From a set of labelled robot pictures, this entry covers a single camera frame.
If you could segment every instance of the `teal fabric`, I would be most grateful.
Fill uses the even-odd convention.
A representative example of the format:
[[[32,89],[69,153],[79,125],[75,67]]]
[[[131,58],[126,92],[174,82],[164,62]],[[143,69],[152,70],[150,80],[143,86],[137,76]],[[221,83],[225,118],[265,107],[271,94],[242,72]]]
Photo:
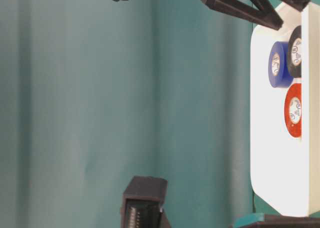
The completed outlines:
[[[154,176],[152,0],[0,0],[0,223],[120,226]]]
[[[156,0],[157,176],[173,227],[228,227],[252,212],[250,34],[199,0]]]
[[[173,227],[251,213],[251,32],[199,0],[0,0],[1,226],[119,227],[133,175],[168,179]]]

